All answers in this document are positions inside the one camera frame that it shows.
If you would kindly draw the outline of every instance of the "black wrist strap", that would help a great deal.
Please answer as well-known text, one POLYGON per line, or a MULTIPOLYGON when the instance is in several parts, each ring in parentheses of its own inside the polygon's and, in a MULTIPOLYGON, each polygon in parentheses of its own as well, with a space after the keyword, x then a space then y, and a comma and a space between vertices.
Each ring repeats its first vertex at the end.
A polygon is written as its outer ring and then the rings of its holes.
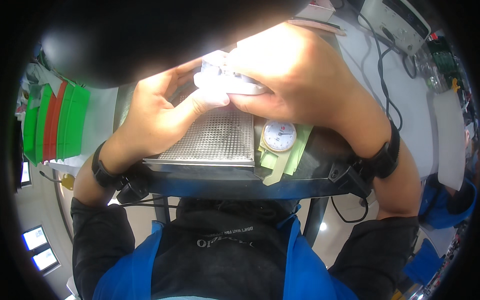
POLYGON ((386 142, 374 157, 366 159, 365 162, 373 170, 373 174, 379 178, 390 176, 398 166, 398 152, 400 151, 400 133, 392 120, 392 137, 386 142))
POLYGON ((98 146, 95 153, 93 154, 92 172, 95 181, 100 186, 106 188, 114 184, 119 179, 119 177, 110 174, 107 169, 105 169, 103 162, 101 160, 98 160, 98 157, 100 156, 100 150, 102 150, 103 144, 105 144, 105 142, 98 146))

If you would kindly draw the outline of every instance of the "perforated metal plate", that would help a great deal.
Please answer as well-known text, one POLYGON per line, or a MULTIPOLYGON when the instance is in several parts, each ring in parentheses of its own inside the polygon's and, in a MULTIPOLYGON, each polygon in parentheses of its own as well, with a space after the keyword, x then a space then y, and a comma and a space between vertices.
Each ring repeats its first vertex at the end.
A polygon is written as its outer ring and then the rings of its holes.
POLYGON ((253 166, 253 116, 235 107, 213 109, 200 116, 185 136, 158 159, 145 161, 147 164, 253 166))

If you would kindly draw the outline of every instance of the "right hand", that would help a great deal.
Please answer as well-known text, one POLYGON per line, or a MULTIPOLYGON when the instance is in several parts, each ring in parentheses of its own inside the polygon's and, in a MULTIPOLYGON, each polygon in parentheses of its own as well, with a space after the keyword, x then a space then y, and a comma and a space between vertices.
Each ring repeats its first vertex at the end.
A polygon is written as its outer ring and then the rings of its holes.
POLYGON ((230 100, 239 109, 268 119, 335 129, 349 103, 366 92, 327 42, 287 23, 238 42, 227 60, 234 71, 274 92, 230 94, 230 100))

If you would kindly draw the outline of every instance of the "left hand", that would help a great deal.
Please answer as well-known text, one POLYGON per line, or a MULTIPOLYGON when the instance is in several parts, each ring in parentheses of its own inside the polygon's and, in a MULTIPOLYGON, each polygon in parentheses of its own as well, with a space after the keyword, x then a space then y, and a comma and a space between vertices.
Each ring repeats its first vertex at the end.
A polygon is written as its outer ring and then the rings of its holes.
POLYGON ((167 101, 201 64, 198 58, 138 82, 125 122, 100 152, 107 170, 122 173, 142 158, 165 152, 201 114, 229 103, 227 94, 201 89, 175 108, 167 101))

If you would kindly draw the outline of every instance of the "white tabletop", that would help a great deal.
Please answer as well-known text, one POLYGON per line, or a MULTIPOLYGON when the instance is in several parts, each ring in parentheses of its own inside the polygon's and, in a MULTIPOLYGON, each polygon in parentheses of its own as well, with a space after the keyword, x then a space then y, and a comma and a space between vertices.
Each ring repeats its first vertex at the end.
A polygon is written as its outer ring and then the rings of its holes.
MULTIPOLYGON (((347 36, 337 36, 344 61, 355 78, 385 107, 385 96, 377 70, 378 50, 371 31, 360 26, 353 11, 336 12, 330 18, 347 31, 347 36)), ((387 46, 380 42, 382 52, 387 46)), ((400 135, 413 154, 421 178, 435 172, 432 123, 427 104, 431 95, 423 78, 411 79, 402 65, 401 55, 390 51, 383 60, 384 79, 390 99, 396 104, 403 117, 400 135)), ((399 118, 390 106, 390 115, 395 124, 399 118)))

